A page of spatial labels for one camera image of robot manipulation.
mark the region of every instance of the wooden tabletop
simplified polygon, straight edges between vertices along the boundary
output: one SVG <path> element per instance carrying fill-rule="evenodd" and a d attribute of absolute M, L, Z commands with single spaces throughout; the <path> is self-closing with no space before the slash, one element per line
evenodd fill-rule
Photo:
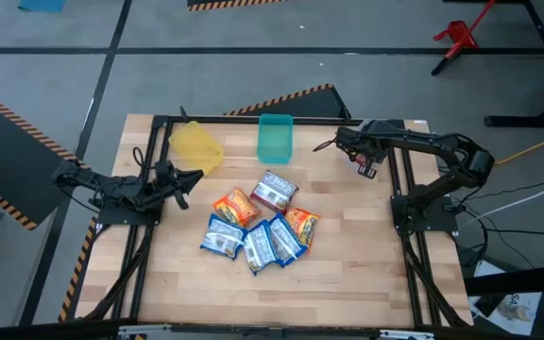
<path fill-rule="evenodd" d="M 127 116 L 112 173 L 137 174 L 131 149 L 146 149 L 152 115 Z M 425 121 L 407 121 L 426 131 Z M 358 174 L 335 147 L 312 149 L 332 139 L 336 127 L 294 126 L 293 159 L 285 166 L 258 162 L 257 125 L 203 124 L 224 146 L 222 163 L 187 196 L 190 209 L 165 202 L 155 228 L 139 320 L 205 324 L 410 327 L 413 326 L 404 258 L 389 208 L 392 184 L 387 161 L 373 180 Z M 438 177 L 435 158 L 412 152 L 417 183 Z M 169 157 L 175 154 L 170 148 Z M 200 249 L 215 200 L 234 186 L 247 194 L 265 170 L 289 179 L 299 191 L 291 204 L 321 214 L 309 254 L 285 268 L 272 264 L 257 277 L 244 252 L 236 261 Z M 403 192 L 406 180 L 401 176 Z M 260 205 L 262 218 L 273 212 Z M 454 242 L 443 232 L 427 232 L 433 277 L 449 303 L 471 322 Z M 93 245 L 76 316 L 93 309 L 119 274 L 127 226 L 112 226 Z M 133 282 L 122 315 L 128 314 Z M 425 290 L 419 283 L 424 319 Z"/>

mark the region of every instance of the concrete floor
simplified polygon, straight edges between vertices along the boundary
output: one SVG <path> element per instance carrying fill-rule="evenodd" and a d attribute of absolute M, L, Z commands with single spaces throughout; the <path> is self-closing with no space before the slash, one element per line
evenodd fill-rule
<path fill-rule="evenodd" d="M 107 47 L 122 4 L 69 0 L 63 13 L 45 14 L 0 0 L 0 46 Z M 349 6 L 303 0 L 205 12 L 188 12 L 184 5 L 181 0 L 135 1 L 121 46 L 440 47 L 448 42 L 433 42 L 434 34 L 450 20 L 471 22 L 482 8 L 441 0 L 352 0 Z M 544 1 L 535 6 L 544 21 Z M 475 36 L 484 47 L 542 46 L 518 5 L 496 6 Z M 74 149 L 103 61 L 103 55 L 0 56 L 0 100 Z M 219 114 L 321 83 L 334 84 L 355 117 L 425 119 L 435 132 L 466 134 L 497 159 L 544 141 L 544 129 L 487 128 L 482 121 L 488 114 L 534 115 L 544 109 L 544 57 L 466 56 L 441 76 L 429 76 L 438 61 L 438 56 L 117 56 L 85 161 L 95 171 L 111 171 L 128 113 L 176 114 L 182 105 L 189 114 Z M 544 148 L 497 167 L 481 194 L 543 180 Z M 471 206 L 485 212 L 535 191 Z M 86 200 L 84 192 L 76 197 Z M 72 204 L 36 322 L 56 321 L 90 216 Z M 503 229 L 544 230 L 544 196 L 493 219 Z M 27 232 L 9 219 L 0 223 L 0 326 L 17 322 L 48 227 L 43 223 Z M 462 228 L 458 242 L 471 246 L 481 237 L 471 225 Z M 544 266 L 544 237 L 504 238 L 535 266 Z M 488 255 L 527 267 L 496 235 Z"/>

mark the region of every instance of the yellow plastic container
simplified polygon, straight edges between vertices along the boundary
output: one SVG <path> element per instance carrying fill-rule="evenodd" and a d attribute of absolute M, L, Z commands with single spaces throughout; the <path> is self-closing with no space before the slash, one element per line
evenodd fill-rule
<path fill-rule="evenodd" d="M 224 148 L 197 122 L 190 122 L 169 137 L 169 144 L 178 152 L 178 161 L 186 161 L 192 169 L 209 174 L 224 159 Z"/>

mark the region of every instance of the red stand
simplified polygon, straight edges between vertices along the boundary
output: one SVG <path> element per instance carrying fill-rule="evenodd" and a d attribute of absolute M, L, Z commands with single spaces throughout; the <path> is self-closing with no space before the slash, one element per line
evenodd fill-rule
<path fill-rule="evenodd" d="M 438 74 L 440 74 L 440 72 L 449 64 L 450 61 L 456 59 L 459 56 L 459 52 L 461 52 L 461 49 L 478 48 L 478 44 L 473 39 L 471 32 L 480 23 L 482 18 L 484 18 L 484 16 L 488 13 L 492 5 L 495 4 L 495 1 L 496 0 L 488 1 L 486 6 L 484 7 L 484 10 L 482 10 L 482 13 L 478 15 L 476 20 L 471 25 L 471 28 L 468 28 L 468 26 L 462 20 L 453 21 L 449 23 L 449 27 L 445 31 L 433 37 L 435 41 L 439 41 L 440 39 L 449 35 L 454 42 L 454 45 L 450 48 L 449 52 L 444 55 L 444 58 L 440 61 L 440 63 L 432 70 L 432 76 L 437 76 Z"/>

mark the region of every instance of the snack bag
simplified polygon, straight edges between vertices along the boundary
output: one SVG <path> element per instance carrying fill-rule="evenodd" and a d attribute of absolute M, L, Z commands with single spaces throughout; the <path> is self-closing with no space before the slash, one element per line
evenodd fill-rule
<path fill-rule="evenodd" d="M 246 262 L 253 275 L 264 269 L 267 265 L 277 260 L 272 242 L 270 241 L 270 229 L 268 221 L 262 221 L 245 237 Z"/>
<path fill-rule="evenodd" d="M 272 239 L 277 263 L 283 268 L 297 260 L 308 249 L 299 242 L 291 226 L 279 212 L 270 221 L 270 239 Z"/>
<path fill-rule="evenodd" d="M 294 183 L 266 171 L 262 180 L 253 189 L 251 197 L 272 210 L 285 213 L 297 190 L 299 188 Z"/>
<path fill-rule="evenodd" d="M 312 246 L 312 238 L 314 237 L 314 224 L 320 219 L 320 215 L 291 207 L 287 210 L 287 214 L 284 217 L 289 222 L 299 241 L 308 247 L 309 253 Z"/>
<path fill-rule="evenodd" d="M 212 213 L 205 239 L 200 247 L 234 260 L 246 235 L 245 229 L 233 226 Z"/>
<path fill-rule="evenodd" d="M 262 211 L 256 207 L 240 188 L 234 188 L 229 194 L 213 203 L 213 208 L 226 221 L 246 227 Z"/>

